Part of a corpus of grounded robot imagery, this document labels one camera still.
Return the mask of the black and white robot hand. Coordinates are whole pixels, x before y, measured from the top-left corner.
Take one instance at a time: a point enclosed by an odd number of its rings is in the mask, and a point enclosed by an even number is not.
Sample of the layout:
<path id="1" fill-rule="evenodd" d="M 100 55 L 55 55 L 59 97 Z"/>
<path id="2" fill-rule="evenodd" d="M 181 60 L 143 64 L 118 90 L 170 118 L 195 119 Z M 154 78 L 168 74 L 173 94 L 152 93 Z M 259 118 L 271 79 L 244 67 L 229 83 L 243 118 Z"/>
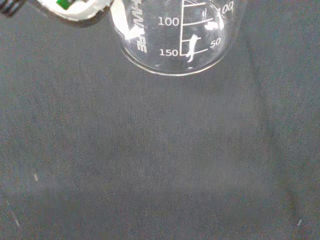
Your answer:
<path id="1" fill-rule="evenodd" d="M 89 27 L 98 23 L 110 10 L 112 0 L 2 0 L 0 14 L 11 18 L 20 8 L 30 4 L 48 17 L 74 27 Z"/>

